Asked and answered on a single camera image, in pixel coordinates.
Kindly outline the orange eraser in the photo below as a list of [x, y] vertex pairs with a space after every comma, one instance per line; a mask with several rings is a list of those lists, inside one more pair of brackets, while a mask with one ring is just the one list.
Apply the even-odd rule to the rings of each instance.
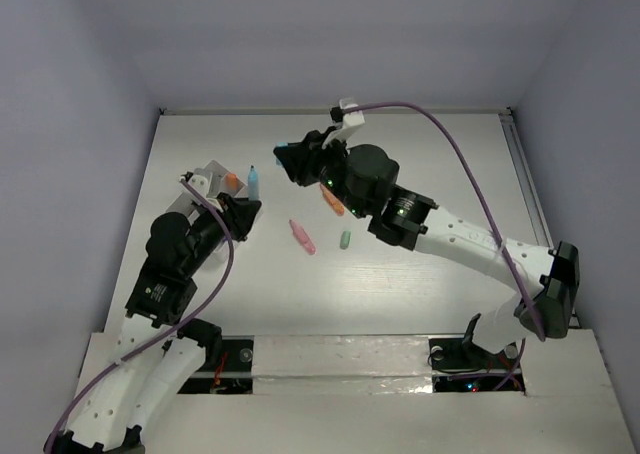
[[227, 173], [225, 177], [226, 186], [231, 190], [237, 190], [239, 186], [238, 178], [233, 173]]

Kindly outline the light blue highlighter marker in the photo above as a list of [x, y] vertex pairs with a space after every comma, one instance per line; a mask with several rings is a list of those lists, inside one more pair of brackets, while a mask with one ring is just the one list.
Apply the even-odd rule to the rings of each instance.
[[251, 201], [258, 201], [260, 199], [259, 175], [254, 165], [251, 165], [249, 169], [247, 177], [247, 190], [248, 198]]

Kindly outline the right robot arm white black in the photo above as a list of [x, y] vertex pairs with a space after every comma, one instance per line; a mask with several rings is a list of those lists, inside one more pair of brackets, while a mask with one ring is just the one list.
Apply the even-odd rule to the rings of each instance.
[[292, 182], [320, 184], [355, 217], [368, 218], [369, 232], [383, 243], [448, 259], [515, 290], [511, 300], [469, 321], [460, 342], [468, 364], [482, 366], [530, 335], [567, 336], [580, 277], [573, 244], [546, 248], [497, 240], [398, 185], [398, 163], [371, 144], [347, 147], [329, 133], [311, 131], [300, 142], [276, 147], [274, 155]]

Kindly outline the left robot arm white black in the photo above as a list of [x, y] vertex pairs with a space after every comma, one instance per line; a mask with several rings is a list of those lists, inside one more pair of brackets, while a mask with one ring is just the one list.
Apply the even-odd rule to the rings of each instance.
[[195, 219], [169, 211], [153, 221], [110, 364], [65, 410], [45, 452], [144, 452], [150, 427], [191, 375], [225, 361], [220, 327], [186, 310], [196, 272], [219, 247], [244, 241], [261, 207], [226, 193], [197, 195]]

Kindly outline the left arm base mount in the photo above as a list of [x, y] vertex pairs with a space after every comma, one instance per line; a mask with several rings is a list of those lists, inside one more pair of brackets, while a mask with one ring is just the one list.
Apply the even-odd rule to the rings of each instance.
[[190, 321], [178, 330], [177, 336], [194, 340], [205, 350], [204, 364], [186, 380], [179, 394], [244, 395], [253, 392], [253, 337], [224, 336], [219, 326], [200, 319]]

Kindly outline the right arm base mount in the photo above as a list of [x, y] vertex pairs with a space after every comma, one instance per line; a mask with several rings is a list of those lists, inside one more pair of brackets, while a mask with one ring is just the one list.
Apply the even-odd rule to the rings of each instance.
[[480, 314], [472, 317], [461, 336], [439, 336], [429, 340], [426, 361], [433, 372], [434, 391], [525, 393], [520, 366], [523, 345], [510, 343], [497, 353], [476, 346], [472, 340], [479, 319]]

